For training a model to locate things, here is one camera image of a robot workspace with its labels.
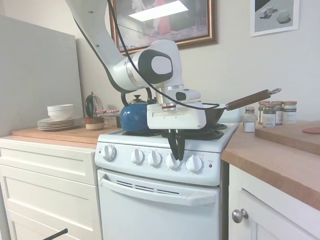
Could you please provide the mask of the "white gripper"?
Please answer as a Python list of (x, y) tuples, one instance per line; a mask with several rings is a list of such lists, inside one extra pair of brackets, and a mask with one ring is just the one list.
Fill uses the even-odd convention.
[(147, 106), (147, 125), (150, 129), (168, 130), (167, 139), (175, 160), (182, 161), (185, 152), (184, 130), (202, 129), (207, 123), (204, 110), (179, 104), (164, 110), (160, 104)]

